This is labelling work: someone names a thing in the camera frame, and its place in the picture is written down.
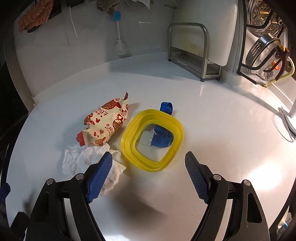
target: white tissue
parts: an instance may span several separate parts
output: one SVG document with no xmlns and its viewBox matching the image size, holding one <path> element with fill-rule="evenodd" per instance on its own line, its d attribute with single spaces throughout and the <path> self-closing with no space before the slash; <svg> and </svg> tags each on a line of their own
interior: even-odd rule
<svg viewBox="0 0 296 241">
<path fill-rule="evenodd" d="M 139 2 L 143 3 L 146 7 L 148 7 L 148 9 L 150 9 L 150 0 L 132 0 L 132 1 L 134 1 L 134 2 L 139 1 Z"/>
<path fill-rule="evenodd" d="M 126 169 L 121 159 L 121 152 L 110 149 L 107 143 L 103 146 L 81 147 L 79 144 L 68 146 L 65 150 L 62 171 L 72 176 L 84 173 L 91 164 L 97 163 L 106 151 L 112 154 L 112 167 L 100 192 L 101 195 L 105 195 L 118 183 L 120 174 Z"/>
</svg>

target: white brush head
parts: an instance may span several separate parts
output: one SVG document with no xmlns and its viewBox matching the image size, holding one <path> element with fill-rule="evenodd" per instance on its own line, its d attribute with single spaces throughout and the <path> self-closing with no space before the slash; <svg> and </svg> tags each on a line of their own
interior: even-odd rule
<svg viewBox="0 0 296 241">
<path fill-rule="evenodd" d="M 117 44 L 115 46 L 115 51 L 117 55 L 125 55 L 127 53 L 126 46 L 122 39 L 117 40 Z"/>
</svg>

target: blue strap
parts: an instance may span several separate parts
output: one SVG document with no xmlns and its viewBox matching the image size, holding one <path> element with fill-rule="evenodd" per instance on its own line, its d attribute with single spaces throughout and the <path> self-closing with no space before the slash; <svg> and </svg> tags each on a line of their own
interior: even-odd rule
<svg viewBox="0 0 296 241">
<path fill-rule="evenodd" d="M 159 110 L 169 115 L 172 115 L 173 105 L 170 102 L 162 102 Z M 156 125 L 154 127 L 154 132 L 155 134 L 151 142 L 153 146 L 163 148 L 163 147 L 168 147 L 172 144 L 174 140 L 174 136 L 166 128 Z"/>
<path fill-rule="evenodd" d="M 4 185 L 0 188 L 0 204 L 4 202 L 9 193 L 10 186 L 8 185 L 8 183 L 4 183 Z"/>
</svg>

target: printed snack wrapper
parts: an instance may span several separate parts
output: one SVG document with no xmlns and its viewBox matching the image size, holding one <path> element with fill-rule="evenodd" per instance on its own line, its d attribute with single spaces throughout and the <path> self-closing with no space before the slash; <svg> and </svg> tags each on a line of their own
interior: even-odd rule
<svg viewBox="0 0 296 241">
<path fill-rule="evenodd" d="M 128 116 L 128 93 L 124 99 L 113 99 L 84 119 L 87 126 L 77 135 L 80 146 L 102 146 L 118 131 Z"/>
</svg>

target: yellow hose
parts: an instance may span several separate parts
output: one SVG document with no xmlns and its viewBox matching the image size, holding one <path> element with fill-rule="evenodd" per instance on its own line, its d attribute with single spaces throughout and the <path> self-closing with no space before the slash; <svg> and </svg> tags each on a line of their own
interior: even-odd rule
<svg viewBox="0 0 296 241">
<path fill-rule="evenodd" d="M 263 85 L 264 87 L 267 87 L 267 86 L 268 86 L 269 84 L 271 84 L 271 83 L 277 82 L 277 81 L 279 81 L 279 80 L 282 80 L 282 79 L 287 78 L 287 77 L 289 77 L 289 76 L 292 76 L 292 75 L 294 74 L 294 72 L 295 72 L 295 65 L 294 65 L 294 63 L 293 63 L 293 60 L 292 60 L 290 57 L 289 57 L 288 60 L 290 61 L 291 65 L 292 65 L 292 70 L 291 70 L 289 73 L 284 74 L 284 75 L 283 75 L 282 77 L 280 77 L 278 80 L 275 80 L 275 79 L 270 80 L 270 81 L 268 82 L 268 84 Z"/>
</svg>

